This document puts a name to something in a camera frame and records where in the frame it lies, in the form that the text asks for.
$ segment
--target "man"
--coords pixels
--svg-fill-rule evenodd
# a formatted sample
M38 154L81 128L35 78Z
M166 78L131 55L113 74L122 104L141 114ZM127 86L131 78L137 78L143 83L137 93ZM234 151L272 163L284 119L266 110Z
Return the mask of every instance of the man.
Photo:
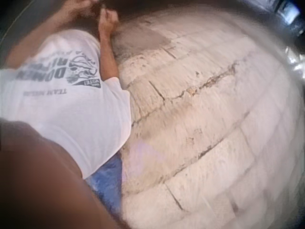
M129 93L111 47L118 15L101 9L99 43L83 31L60 32L94 4L67 0L12 49L0 72L0 202L11 226L126 228L84 181L131 131Z

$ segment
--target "white t-shirt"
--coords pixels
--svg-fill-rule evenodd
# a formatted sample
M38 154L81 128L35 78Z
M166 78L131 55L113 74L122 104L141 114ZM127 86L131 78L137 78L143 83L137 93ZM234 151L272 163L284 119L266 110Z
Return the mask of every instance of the white t-shirt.
M130 95L100 76L100 45L90 34L50 36L18 70L1 70L1 117L30 124L93 174L127 141Z

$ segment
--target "fingers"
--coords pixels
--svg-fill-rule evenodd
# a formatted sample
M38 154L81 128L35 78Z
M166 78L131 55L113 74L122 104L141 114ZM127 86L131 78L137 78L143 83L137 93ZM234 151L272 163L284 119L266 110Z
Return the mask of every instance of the fingers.
M118 13L116 11L109 10L108 15L109 15L109 18L112 22L118 22L119 21L119 16L118 16Z
M86 8L89 8L93 5L93 2L91 0L84 0L84 1L81 1L79 4L78 4L78 9L86 9Z
M107 19L107 10L105 8L101 9L101 16L100 16L101 20L106 20Z

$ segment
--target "stone floor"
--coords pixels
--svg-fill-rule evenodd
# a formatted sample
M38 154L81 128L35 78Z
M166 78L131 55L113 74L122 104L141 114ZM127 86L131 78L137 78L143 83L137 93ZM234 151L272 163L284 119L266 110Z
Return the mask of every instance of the stone floor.
M131 93L122 149L131 227L283 224L304 182L304 101L271 55L281 50L275 38L249 19L193 5L133 17L113 45Z

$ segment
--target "skin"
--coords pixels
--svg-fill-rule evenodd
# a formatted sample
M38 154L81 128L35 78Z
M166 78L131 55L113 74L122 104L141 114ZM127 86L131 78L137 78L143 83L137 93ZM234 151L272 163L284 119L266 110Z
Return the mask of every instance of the skin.
M16 45L6 66L18 68L34 56L44 40L80 15L90 14L96 1L67 0L63 7ZM115 11L102 9L99 19L101 78L119 77L111 35L119 23ZM127 229L97 199L75 161L61 146L31 126L0 119L0 203L3 218L14 228Z

